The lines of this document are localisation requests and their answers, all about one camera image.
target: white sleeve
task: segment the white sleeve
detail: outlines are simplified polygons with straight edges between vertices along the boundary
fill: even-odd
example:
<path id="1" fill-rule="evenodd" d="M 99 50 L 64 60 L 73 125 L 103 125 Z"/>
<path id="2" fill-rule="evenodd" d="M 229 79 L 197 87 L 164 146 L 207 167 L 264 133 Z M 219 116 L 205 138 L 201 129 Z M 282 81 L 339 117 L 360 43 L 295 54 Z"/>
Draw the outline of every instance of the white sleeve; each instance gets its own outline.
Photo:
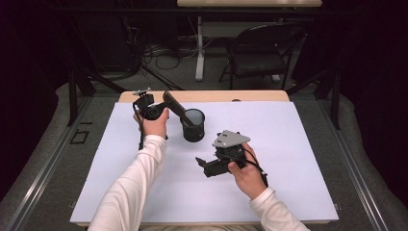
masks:
<path id="1" fill-rule="evenodd" d="M 144 201 L 162 168 L 166 140 L 149 135 L 135 161 L 114 181 L 90 222 L 89 231 L 138 230 Z"/>
<path id="2" fill-rule="evenodd" d="M 273 188 L 267 188 L 249 204 L 267 231 L 309 230 L 291 213 L 285 203 L 276 197 Z"/>

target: black chair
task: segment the black chair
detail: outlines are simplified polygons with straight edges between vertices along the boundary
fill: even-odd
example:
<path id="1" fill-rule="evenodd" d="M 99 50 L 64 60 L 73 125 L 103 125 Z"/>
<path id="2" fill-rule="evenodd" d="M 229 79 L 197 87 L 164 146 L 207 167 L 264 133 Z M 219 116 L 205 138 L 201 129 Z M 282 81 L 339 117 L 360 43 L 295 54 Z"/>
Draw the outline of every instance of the black chair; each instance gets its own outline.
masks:
<path id="1" fill-rule="evenodd" d="M 284 90 L 293 48 L 305 36 L 305 29 L 297 23 L 260 25 L 244 30 L 227 45 L 228 64 L 218 81 L 222 81 L 231 66 L 230 90 L 234 77 L 271 78 L 272 75 L 284 75 L 281 86 Z"/>

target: black mug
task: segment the black mug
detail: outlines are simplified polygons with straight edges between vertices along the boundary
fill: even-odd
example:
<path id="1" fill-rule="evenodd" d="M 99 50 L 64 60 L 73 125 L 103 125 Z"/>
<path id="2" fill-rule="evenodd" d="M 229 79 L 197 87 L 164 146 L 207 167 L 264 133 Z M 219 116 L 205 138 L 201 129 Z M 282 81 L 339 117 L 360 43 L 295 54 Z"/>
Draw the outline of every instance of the black mug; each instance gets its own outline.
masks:
<path id="1" fill-rule="evenodd" d="M 187 109 L 186 117 L 194 124 L 189 125 L 183 118 L 180 117 L 180 122 L 183 125 L 183 136 L 186 141 L 198 142 L 204 138 L 204 120 L 203 112 L 198 109 Z"/>

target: white paper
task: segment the white paper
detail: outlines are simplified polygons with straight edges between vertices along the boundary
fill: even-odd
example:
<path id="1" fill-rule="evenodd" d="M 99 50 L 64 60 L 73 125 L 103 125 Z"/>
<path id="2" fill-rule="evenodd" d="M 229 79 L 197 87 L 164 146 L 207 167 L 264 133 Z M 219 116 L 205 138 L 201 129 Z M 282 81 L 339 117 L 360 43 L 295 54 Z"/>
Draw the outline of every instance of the white paper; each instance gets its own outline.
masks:
<path id="1" fill-rule="evenodd" d="M 205 137 L 183 138 L 179 117 L 167 122 L 167 153 L 162 173 L 147 198 L 142 223 L 230 223 L 259 221 L 234 177 L 207 178 L 195 157 L 214 160 L 212 142 L 223 130 L 250 137 L 269 185 L 300 220 L 337 220 L 312 148 L 292 102 L 182 103 L 205 115 Z M 90 222 L 113 181 L 134 160 L 140 132 L 131 103 L 116 103 L 95 154 L 71 222 Z"/>

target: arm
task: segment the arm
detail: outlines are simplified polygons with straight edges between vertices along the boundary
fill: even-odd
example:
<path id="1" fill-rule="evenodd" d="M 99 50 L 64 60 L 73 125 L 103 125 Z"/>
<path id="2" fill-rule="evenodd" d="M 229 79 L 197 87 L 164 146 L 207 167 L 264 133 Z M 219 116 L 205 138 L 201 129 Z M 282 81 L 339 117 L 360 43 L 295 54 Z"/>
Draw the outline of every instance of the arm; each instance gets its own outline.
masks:
<path id="1" fill-rule="evenodd" d="M 144 121 L 143 149 L 108 189 L 89 231 L 138 230 L 144 202 L 164 162 L 168 109 L 154 121 Z"/>
<path id="2" fill-rule="evenodd" d="M 245 157 L 248 161 L 255 162 L 254 150 L 243 143 Z M 262 180 L 259 170 L 252 166 L 239 168 L 235 162 L 228 165 L 229 170 L 235 177 L 235 181 L 240 190 L 251 199 L 249 202 L 251 209 L 261 219 L 261 223 L 266 230 L 308 230 L 280 201 L 273 188 L 267 188 Z"/>
<path id="3" fill-rule="evenodd" d="M 259 196 L 249 202 L 251 209 L 261 219 L 266 230 L 309 230 L 276 197 L 273 188 L 265 189 Z"/>

